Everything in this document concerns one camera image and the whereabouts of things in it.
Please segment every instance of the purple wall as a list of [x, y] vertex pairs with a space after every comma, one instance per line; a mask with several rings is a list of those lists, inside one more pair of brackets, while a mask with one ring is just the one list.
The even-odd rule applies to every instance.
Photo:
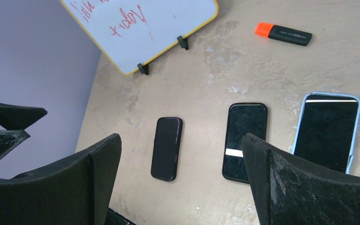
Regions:
[[75, 152], [100, 50], [59, 0], [0, 0], [0, 102], [45, 108], [0, 178]]

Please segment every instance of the black clip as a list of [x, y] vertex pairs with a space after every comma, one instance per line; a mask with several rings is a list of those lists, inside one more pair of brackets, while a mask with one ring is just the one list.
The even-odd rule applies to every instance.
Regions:
[[179, 42], [181, 48], [184, 48], [186, 50], [189, 49], [189, 47], [188, 47], [188, 39], [187, 38], [183, 38], [182, 36], [178, 36], [177, 41]]
[[139, 68], [140, 73], [145, 74], [145, 75], [150, 74], [148, 72], [148, 68], [149, 68], [148, 63], [145, 64], [144, 66], [141, 63], [139, 63], [139, 64], [137, 64], [137, 67]]

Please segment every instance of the whiteboard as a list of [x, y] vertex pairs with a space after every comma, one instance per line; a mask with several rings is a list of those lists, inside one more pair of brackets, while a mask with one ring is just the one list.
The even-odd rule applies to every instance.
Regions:
[[124, 75], [218, 14], [216, 0], [60, 0]]

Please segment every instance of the marker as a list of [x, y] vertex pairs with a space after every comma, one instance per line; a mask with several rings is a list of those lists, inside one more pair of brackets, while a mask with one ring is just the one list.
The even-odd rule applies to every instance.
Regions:
[[307, 46], [313, 36], [312, 34], [304, 31], [281, 27], [265, 22], [261, 22], [257, 25], [255, 34], [302, 46]]

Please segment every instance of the beige surface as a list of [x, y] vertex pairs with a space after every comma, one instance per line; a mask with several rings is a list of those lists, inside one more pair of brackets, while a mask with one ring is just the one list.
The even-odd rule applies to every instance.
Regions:
[[[110, 207], [138, 225], [258, 224], [250, 187], [221, 175], [228, 107], [263, 102], [267, 140], [291, 150], [303, 97], [360, 97], [360, 1], [221, 0], [216, 20], [125, 77], [102, 56], [77, 150], [111, 133], [122, 157]], [[259, 22], [313, 33], [308, 47], [254, 34]], [[150, 175], [157, 119], [184, 120], [177, 179]], [[360, 126], [352, 174], [360, 176]]]

